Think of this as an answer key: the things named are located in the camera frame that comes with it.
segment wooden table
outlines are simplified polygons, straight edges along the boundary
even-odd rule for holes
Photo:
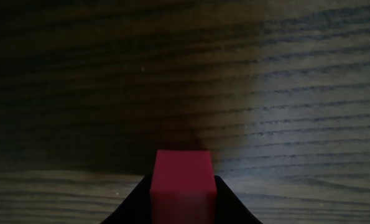
[[[0,0],[0,223],[99,223],[162,148],[264,223],[370,223],[370,0]]]

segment red cube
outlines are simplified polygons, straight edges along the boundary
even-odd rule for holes
[[[150,199],[153,224],[213,224],[216,185],[210,152],[159,150]]]

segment wood grain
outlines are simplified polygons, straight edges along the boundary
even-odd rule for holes
[[[370,0],[0,1],[0,223],[99,223],[162,148],[264,223],[370,223]]]

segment brown wooden surface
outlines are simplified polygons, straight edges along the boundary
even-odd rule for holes
[[[370,0],[0,1],[0,223],[99,223],[158,148],[264,223],[370,223]]]

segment red object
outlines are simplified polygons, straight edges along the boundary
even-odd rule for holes
[[[210,152],[159,150],[150,200],[153,224],[213,224],[216,185]]]

